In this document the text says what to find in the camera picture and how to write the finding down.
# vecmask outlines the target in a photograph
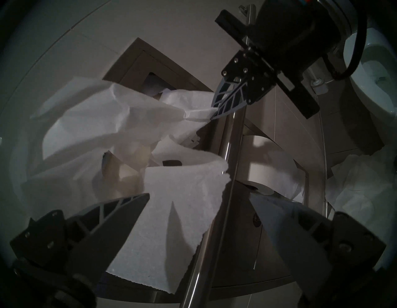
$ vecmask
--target bolt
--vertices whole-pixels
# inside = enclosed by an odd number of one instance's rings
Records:
[[[339,249],[343,252],[350,253],[353,250],[353,247],[348,243],[339,243]]]

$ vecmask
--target metal pole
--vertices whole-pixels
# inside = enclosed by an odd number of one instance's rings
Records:
[[[245,7],[245,10],[247,11],[247,24],[254,23],[256,17],[255,5],[248,5]],[[179,306],[180,308],[205,307],[210,295],[239,161],[245,109],[246,107],[226,117],[219,155],[229,164],[227,173],[230,175],[231,182],[226,185],[223,191],[222,204],[214,221],[207,232],[204,233],[200,248],[196,253],[195,266],[186,289],[185,297]]]

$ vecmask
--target white tissue paper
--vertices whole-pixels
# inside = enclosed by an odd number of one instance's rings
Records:
[[[388,266],[397,248],[396,155],[391,145],[371,156],[349,155],[331,168],[334,176],[326,182],[326,200],[332,207],[349,214],[387,245],[377,268]]]
[[[243,136],[236,180],[255,187],[262,194],[278,192],[303,202],[306,174],[293,158],[272,140],[262,136]]]
[[[197,141],[216,111],[213,95],[176,90],[157,101],[74,78],[21,128],[10,162],[14,192],[33,219],[150,193],[108,272],[174,293],[230,181],[221,157],[178,144]],[[164,160],[182,166],[163,167]]]

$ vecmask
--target toilet paper roll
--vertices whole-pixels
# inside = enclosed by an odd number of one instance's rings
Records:
[[[288,199],[304,187],[304,178],[293,158],[272,140],[243,136],[236,180],[269,194],[269,189]]]

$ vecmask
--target white toilet bowl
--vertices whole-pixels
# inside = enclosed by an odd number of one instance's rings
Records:
[[[357,33],[345,42],[343,58],[349,65]],[[367,38],[360,64],[350,77],[354,91],[371,112],[384,144],[397,144],[397,57],[385,36],[374,28]]]

